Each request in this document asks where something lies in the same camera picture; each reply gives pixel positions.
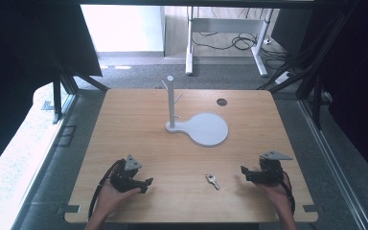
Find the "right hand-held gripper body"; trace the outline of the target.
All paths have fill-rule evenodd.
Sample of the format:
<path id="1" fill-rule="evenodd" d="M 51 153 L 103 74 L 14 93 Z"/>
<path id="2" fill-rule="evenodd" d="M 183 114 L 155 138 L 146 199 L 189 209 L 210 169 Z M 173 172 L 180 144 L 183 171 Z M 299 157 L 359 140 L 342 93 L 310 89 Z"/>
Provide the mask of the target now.
<path id="1" fill-rule="evenodd" d="M 284 179 L 281 160 L 292 160 L 292 157 L 272 150 L 260 155 L 261 175 L 258 182 L 266 185 L 275 185 Z"/>

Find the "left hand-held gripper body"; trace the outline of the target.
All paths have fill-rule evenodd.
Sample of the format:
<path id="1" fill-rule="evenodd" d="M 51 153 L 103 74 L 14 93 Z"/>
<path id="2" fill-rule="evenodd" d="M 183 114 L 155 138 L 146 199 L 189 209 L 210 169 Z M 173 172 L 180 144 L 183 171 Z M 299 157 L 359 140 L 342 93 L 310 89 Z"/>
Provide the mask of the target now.
<path id="1" fill-rule="evenodd" d="M 119 192 L 127 192 L 129 190 L 147 186 L 145 181 L 138 181 L 134 176 L 142 168 L 142 165 L 129 154 L 126 158 L 122 158 L 115 162 L 110 175 L 110 183 Z"/>

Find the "person's left hand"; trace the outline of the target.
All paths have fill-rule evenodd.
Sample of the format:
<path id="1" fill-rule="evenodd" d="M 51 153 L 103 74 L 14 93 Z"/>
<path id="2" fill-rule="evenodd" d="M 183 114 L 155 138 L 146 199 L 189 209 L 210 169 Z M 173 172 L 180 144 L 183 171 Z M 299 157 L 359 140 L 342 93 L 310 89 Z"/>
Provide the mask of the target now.
<path id="1" fill-rule="evenodd" d="M 105 221 L 110 214 L 114 213 L 118 209 L 123 201 L 136 196 L 140 192 L 141 190 L 139 188 L 135 188 L 121 193 L 117 191 L 107 179 L 102 185 L 95 210 L 91 218 Z"/>

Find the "person's right hand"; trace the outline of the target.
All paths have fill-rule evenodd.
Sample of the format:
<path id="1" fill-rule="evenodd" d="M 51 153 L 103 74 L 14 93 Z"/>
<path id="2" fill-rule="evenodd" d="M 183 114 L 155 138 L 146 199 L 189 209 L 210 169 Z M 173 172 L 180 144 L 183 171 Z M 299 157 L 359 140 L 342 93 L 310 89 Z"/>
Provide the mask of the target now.
<path id="1" fill-rule="evenodd" d="M 281 184 L 276 186 L 257 184 L 257 187 L 264 192 L 277 212 L 283 214 L 291 213 L 291 204 L 288 200 L 288 194 Z"/>

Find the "silver key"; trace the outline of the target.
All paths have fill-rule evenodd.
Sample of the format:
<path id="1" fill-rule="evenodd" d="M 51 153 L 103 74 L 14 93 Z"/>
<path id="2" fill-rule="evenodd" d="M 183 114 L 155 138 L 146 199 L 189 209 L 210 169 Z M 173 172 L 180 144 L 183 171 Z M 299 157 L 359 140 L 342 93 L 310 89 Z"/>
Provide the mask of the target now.
<path id="1" fill-rule="evenodd" d="M 205 177 L 210 184 L 212 184 L 217 190 L 219 189 L 219 185 L 216 181 L 216 178 L 212 174 L 206 174 Z"/>

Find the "white key holder stand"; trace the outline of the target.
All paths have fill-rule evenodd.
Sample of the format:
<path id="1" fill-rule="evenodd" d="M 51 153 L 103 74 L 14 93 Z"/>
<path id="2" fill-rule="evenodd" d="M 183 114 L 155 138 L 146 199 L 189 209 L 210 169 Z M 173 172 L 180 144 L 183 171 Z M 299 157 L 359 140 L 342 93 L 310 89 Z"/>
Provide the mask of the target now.
<path id="1" fill-rule="evenodd" d="M 177 122 L 175 104 L 182 94 L 177 97 L 174 95 L 173 76 L 167 76 L 162 83 L 168 92 L 169 120 L 165 124 L 166 131 L 185 134 L 194 143 L 207 148 L 216 147 L 226 140 L 229 127 L 226 121 L 216 113 L 198 113 L 187 121 Z"/>

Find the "dark floor outlet cover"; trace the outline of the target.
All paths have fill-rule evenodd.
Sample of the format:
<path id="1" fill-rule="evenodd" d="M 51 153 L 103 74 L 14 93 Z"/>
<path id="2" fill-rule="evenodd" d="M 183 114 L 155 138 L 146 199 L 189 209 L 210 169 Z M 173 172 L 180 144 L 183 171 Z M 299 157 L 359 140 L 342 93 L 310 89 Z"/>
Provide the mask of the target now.
<path id="1" fill-rule="evenodd" d="M 57 145 L 62 148 L 69 147 L 75 137 L 76 126 L 64 126 L 59 134 Z"/>

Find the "white power strip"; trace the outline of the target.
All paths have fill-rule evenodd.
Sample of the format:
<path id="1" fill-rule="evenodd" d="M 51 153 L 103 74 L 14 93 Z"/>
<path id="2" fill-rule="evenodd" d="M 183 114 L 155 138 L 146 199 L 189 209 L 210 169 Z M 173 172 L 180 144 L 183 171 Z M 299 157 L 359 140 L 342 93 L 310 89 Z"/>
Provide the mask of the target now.
<path id="1" fill-rule="evenodd" d="M 283 73 L 280 77 L 278 77 L 276 80 L 275 80 L 275 83 L 276 84 L 281 84 L 283 83 L 284 81 L 288 80 L 290 77 L 292 77 L 293 74 L 289 71 L 286 71 L 285 73 Z"/>

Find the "black metal stand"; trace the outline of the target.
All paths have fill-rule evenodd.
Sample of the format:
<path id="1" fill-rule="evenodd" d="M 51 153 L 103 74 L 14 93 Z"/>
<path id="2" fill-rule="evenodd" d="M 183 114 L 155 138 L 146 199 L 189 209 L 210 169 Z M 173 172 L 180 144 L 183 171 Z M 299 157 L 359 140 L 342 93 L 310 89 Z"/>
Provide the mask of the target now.
<path id="1" fill-rule="evenodd" d="M 298 100 L 305 100 L 311 91 L 313 95 L 313 108 L 311 110 L 311 119 L 313 123 L 321 128 L 319 115 L 321 106 L 322 82 L 319 76 L 319 67 L 325 56 L 330 52 L 337 36 L 348 21 L 352 11 L 355 9 L 359 0 L 331 0 L 332 3 L 339 1 L 340 6 L 333 6 L 329 9 L 324 8 L 323 12 L 333 11 L 333 16 L 327 21 L 327 24 L 319 30 L 318 36 L 313 42 L 296 57 L 287 60 L 268 80 L 268 82 L 258 87 L 258 90 L 268 90 L 274 94 L 291 84 L 301 81 L 295 95 Z M 303 69 L 277 86 L 273 83 L 292 66 L 303 66 Z"/>
<path id="2" fill-rule="evenodd" d="M 64 68 L 57 58 L 54 59 L 53 67 L 54 77 L 52 80 L 53 84 L 53 99 L 54 99 L 54 120 L 53 123 L 57 124 L 63 116 L 62 103 L 61 103 L 61 88 L 64 88 L 67 94 L 76 95 L 79 91 L 74 77 L 82 79 L 88 82 L 94 87 L 100 89 L 103 92 L 109 90 L 109 87 L 94 80 L 91 76 L 83 75 L 77 71 L 71 70 L 70 68 Z"/>

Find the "black curtain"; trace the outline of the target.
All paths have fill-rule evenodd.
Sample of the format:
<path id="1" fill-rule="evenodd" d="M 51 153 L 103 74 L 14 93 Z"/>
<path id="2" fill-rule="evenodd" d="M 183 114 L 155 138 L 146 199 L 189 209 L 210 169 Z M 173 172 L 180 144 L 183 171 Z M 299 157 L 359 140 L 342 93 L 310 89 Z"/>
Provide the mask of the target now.
<path id="1" fill-rule="evenodd" d="M 0 156 L 36 89 L 102 73 L 80 5 L 0 0 Z"/>
<path id="2" fill-rule="evenodd" d="M 318 74 L 335 122 L 368 163 L 368 0 L 356 0 Z"/>

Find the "aluminium floor rail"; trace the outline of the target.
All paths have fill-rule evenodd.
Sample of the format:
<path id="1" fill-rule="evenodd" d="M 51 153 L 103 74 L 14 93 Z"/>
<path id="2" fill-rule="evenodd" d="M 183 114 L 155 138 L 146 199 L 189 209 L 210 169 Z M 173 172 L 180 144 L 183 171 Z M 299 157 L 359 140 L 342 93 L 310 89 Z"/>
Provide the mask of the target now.
<path id="1" fill-rule="evenodd" d="M 342 171 L 334 152 L 326 139 L 323 131 L 313 121 L 313 115 L 309 105 L 301 100 L 298 100 L 303 116 L 308 123 L 314 139 L 320 148 L 320 151 L 331 171 L 333 179 L 342 194 L 342 197 L 358 227 L 359 230 L 368 230 L 368 217 L 361 205 L 357 194 L 354 192 L 350 182 L 348 181 L 344 171 Z"/>

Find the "white desk frame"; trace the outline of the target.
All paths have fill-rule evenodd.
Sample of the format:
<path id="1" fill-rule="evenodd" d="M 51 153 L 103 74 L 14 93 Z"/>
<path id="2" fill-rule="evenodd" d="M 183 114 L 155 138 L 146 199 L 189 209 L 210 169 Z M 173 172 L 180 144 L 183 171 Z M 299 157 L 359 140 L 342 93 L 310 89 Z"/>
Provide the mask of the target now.
<path id="1" fill-rule="evenodd" d="M 199 18 L 194 17 L 194 8 L 189 7 L 185 73 L 189 76 L 193 73 L 193 33 L 253 34 L 258 36 L 257 43 L 250 51 L 260 75 L 266 77 L 267 71 L 260 52 L 273 12 L 273 9 L 267 9 L 264 19 Z"/>

